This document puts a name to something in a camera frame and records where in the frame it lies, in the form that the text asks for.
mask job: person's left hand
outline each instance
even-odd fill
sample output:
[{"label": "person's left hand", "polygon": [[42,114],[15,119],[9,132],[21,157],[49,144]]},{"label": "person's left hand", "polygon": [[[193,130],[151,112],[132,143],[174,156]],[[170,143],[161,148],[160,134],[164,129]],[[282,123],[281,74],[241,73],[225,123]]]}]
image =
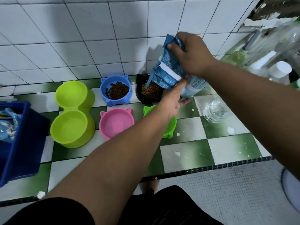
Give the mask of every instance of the person's left hand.
[{"label": "person's left hand", "polygon": [[175,117],[178,114],[179,109],[189,103],[190,99],[184,99],[182,101],[180,100],[180,92],[181,90],[186,86],[186,84],[189,82],[188,78],[183,78],[181,81],[172,89],[168,90],[162,97],[161,101],[157,105],[161,109],[163,109],[164,112],[168,112],[170,115],[170,118]]}]

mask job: forearm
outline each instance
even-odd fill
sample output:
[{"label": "forearm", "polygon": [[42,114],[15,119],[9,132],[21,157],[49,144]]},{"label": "forearm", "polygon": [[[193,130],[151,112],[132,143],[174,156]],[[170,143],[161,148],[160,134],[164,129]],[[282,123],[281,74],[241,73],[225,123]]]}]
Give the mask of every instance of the forearm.
[{"label": "forearm", "polygon": [[203,78],[250,132],[300,180],[300,93],[217,61]]},{"label": "forearm", "polygon": [[116,224],[170,121],[162,109],[158,105],[135,125],[96,148],[47,197],[74,199],[91,212],[96,224]]}]

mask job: floor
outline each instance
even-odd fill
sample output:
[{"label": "floor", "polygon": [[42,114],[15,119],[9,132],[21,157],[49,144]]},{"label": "floor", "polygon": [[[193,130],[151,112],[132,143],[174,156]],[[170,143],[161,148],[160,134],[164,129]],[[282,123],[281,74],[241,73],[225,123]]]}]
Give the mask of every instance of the floor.
[{"label": "floor", "polygon": [[[159,189],[178,185],[206,213],[226,225],[296,225],[298,213],[280,184],[276,160],[211,170],[160,181]],[[137,187],[135,194],[140,194]],[[0,208],[0,224],[27,204]]]},{"label": "floor", "polygon": [[[139,121],[143,117],[142,110],[145,105],[137,99],[135,94],[136,76],[129,76],[129,79],[133,89],[130,103],[114,107],[131,108],[135,121]],[[103,101],[99,92],[100,79],[80,81],[91,88],[95,94],[95,103],[89,112],[95,121],[94,136],[82,147],[65,148],[54,142],[49,134],[46,138],[38,174],[10,181],[0,188],[0,202],[47,193],[96,147],[105,142],[99,132],[100,112],[114,107],[107,107]],[[9,93],[1,88],[0,96],[12,94],[17,100],[28,101],[32,109],[53,121],[63,112],[54,100],[55,91],[62,84],[63,82],[18,85],[13,86],[13,90]],[[154,179],[155,176],[161,174],[212,167],[218,164],[225,164],[227,167],[227,163],[236,161],[245,164],[252,162],[252,159],[262,160],[263,157],[270,156],[235,115],[218,124],[205,120],[202,115],[205,105],[217,97],[215,90],[207,86],[198,92],[190,103],[179,110],[173,137],[161,140],[145,177],[152,176]]]}]

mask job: hand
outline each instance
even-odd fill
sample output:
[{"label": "hand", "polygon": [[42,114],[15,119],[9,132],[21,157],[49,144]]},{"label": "hand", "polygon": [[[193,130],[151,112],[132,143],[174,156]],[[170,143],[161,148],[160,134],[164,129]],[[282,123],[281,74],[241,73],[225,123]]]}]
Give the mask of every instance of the hand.
[{"label": "hand", "polygon": [[167,48],[175,54],[186,73],[201,78],[209,67],[218,62],[201,37],[187,32],[178,32],[176,36],[185,45],[186,51],[175,43],[168,44]]},{"label": "hand", "polygon": [[189,82],[190,78],[187,75],[187,78],[181,79],[178,84],[171,90],[167,91],[162,97],[161,101],[157,105],[158,109],[161,109],[162,112],[167,112],[168,117],[172,119],[178,114],[179,108],[189,103],[190,99],[180,100],[180,92]]}]

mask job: pink bowl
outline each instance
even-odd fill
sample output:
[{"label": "pink bowl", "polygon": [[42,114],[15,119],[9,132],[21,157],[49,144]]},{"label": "pink bowl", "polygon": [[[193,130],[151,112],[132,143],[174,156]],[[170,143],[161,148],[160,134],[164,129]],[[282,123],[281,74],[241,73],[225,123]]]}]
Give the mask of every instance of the pink bowl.
[{"label": "pink bowl", "polygon": [[106,140],[134,125],[133,110],[131,108],[114,108],[107,112],[101,111],[99,130]]}]

